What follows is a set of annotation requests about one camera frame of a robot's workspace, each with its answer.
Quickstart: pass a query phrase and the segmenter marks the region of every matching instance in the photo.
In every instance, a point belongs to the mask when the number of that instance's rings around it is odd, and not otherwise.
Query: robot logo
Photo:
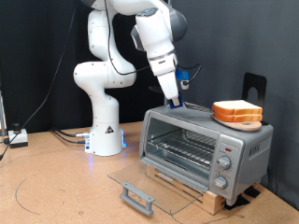
[[[113,129],[111,128],[111,126],[109,126],[106,130],[106,133],[114,133]]]

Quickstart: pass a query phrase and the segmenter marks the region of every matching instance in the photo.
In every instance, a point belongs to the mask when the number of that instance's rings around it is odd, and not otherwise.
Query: oven rack
[[[199,133],[177,129],[149,140],[148,144],[209,170],[216,140]]]

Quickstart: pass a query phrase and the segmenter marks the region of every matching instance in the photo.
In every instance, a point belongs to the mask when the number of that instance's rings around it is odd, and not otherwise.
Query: wooden block
[[[202,192],[151,166],[147,166],[147,176],[183,196],[185,199],[193,201],[195,205],[206,210],[211,215],[215,215],[224,207],[225,198],[220,195],[214,194],[211,191]]]

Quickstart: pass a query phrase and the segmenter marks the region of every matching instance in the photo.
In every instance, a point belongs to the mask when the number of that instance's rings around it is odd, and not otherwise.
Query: oven vent
[[[260,143],[258,145],[256,145],[255,147],[252,147],[250,149],[250,152],[249,152],[249,156],[253,156],[255,153],[259,152],[260,151]]]

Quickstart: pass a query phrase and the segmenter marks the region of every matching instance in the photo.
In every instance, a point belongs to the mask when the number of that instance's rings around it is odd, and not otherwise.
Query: control panel
[[[233,174],[236,167],[238,149],[221,143],[217,153],[217,165],[212,176],[213,189],[221,191],[222,195],[229,195],[233,184]]]

